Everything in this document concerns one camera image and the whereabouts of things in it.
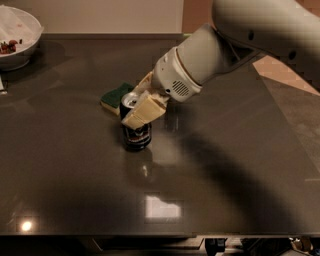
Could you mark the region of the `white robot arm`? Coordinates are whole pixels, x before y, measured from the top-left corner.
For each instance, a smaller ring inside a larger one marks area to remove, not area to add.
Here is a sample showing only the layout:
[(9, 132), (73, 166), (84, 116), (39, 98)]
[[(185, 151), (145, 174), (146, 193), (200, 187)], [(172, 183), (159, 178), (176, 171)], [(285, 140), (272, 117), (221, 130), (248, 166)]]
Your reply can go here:
[(134, 88), (136, 103), (122, 124), (137, 129), (183, 102), (208, 80), (269, 55), (313, 88), (320, 86), (320, 17), (295, 0), (213, 0), (204, 24), (171, 48)]

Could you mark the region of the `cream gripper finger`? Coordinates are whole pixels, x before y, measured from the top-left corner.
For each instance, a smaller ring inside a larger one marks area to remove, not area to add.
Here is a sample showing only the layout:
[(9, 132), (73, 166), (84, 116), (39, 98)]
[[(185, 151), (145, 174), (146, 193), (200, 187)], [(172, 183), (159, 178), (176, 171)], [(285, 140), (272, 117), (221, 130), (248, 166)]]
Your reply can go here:
[(127, 93), (121, 99), (121, 122), (133, 130), (141, 128), (165, 114), (168, 100), (168, 97), (149, 91)]
[(146, 76), (134, 87), (133, 91), (142, 94), (144, 91), (151, 88), (151, 81), (153, 77), (153, 72), (150, 71)]

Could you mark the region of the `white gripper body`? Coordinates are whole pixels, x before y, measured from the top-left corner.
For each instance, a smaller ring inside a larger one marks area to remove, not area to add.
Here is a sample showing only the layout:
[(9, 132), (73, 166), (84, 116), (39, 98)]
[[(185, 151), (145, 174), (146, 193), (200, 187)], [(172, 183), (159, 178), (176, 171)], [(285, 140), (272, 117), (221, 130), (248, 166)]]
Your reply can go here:
[(178, 102), (186, 101), (202, 89), (185, 70), (177, 47), (157, 61), (152, 73), (152, 87)]

